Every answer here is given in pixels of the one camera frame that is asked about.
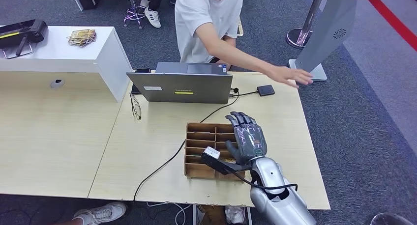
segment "wooden organizer box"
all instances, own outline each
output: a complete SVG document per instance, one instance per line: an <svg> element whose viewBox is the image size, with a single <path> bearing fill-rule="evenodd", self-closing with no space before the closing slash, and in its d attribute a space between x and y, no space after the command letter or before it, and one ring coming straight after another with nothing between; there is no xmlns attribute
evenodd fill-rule
<svg viewBox="0 0 417 225"><path fill-rule="evenodd" d="M220 152L220 159L234 159L226 148L225 141L230 140L237 147L231 124L188 123L185 140L184 170L189 178L239 180L233 174L222 175L201 162L201 154L207 146Z"/></svg>

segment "lenovo laptop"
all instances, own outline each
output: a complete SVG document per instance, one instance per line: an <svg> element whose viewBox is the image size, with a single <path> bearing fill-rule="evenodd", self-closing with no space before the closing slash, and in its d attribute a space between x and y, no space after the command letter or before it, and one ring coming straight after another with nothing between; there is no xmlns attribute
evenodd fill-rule
<svg viewBox="0 0 417 225"><path fill-rule="evenodd" d="M225 64L161 62L155 73L127 75L150 102L225 104L232 85Z"/></svg>

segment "floor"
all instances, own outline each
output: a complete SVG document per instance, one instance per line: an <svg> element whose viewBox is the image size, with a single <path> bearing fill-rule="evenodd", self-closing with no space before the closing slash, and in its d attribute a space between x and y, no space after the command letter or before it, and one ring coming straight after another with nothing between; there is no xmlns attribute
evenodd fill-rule
<svg viewBox="0 0 417 225"><path fill-rule="evenodd" d="M383 1L417 30L416 15L406 14L415 11L415 1ZM286 44L285 33L302 25L310 3L244 0L241 20L245 34L238 39L238 47L274 64L286 64L300 51ZM114 26L134 68L179 60L174 11L168 0L160 8L161 29L148 22L143 29L133 23L123 27L127 0L102 0L96 10L84 12L73 0L0 0L0 4L8 8L0 14L2 24L39 18L54 26ZM416 59L416 52L366 0L358 0L354 34L322 62L329 80L300 88L331 206L330 211L311 211L319 224L366 225L374 215L386 211L417 224L417 137L413 136L417 121L412 112L417 104L413 93L416 82L415 75L409 74ZM78 209L104 203L0 195L0 225L62 222ZM174 224L178 211L169 205L153 209L143 203L129 205L128 216L110 224ZM269 224L252 211L255 225ZM190 213L188 210L186 224L190 224Z"/></svg>

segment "yellow sticker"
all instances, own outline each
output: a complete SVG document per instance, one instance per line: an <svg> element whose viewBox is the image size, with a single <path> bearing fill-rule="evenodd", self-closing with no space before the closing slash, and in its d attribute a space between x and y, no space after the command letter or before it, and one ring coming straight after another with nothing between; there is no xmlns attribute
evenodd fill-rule
<svg viewBox="0 0 417 225"><path fill-rule="evenodd" d="M194 92L176 91L175 94L194 94Z"/></svg>
<svg viewBox="0 0 417 225"><path fill-rule="evenodd" d="M6 34L6 35L3 35L3 36L0 36L0 39L5 38L5 37L11 37L11 36L14 36L14 35L17 35L17 34L19 34L19 32L15 32L15 33L11 33L11 34Z"/></svg>

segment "table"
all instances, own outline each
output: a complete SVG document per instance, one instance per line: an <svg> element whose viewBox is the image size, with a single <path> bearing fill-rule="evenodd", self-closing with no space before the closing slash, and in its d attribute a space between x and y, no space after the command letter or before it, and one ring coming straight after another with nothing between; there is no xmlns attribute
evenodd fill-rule
<svg viewBox="0 0 417 225"><path fill-rule="evenodd" d="M0 193L87 197L121 105L99 74L1 71L0 100Z"/></svg>
<svg viewBox="0 0 417 225"><path fill-rule="evenodd" d="M254 117L268 142L267 155L281 164L290 182L299 184L298 191L308 208L330 209L298 91L259 73L231 73L232 87L239 88L240 93L272 84L275 95L242 96L206 122L228 123L224 116L230 111ZM136 97L142 108L142 120L132 116L130 96L126 93L89 198L132 200L139 183L177 151L185 138L186 123L199 122L222 106L149 103L143 96ZM253 206L246 184L187 179L183 150L142 186L137 200Z"/></svg>

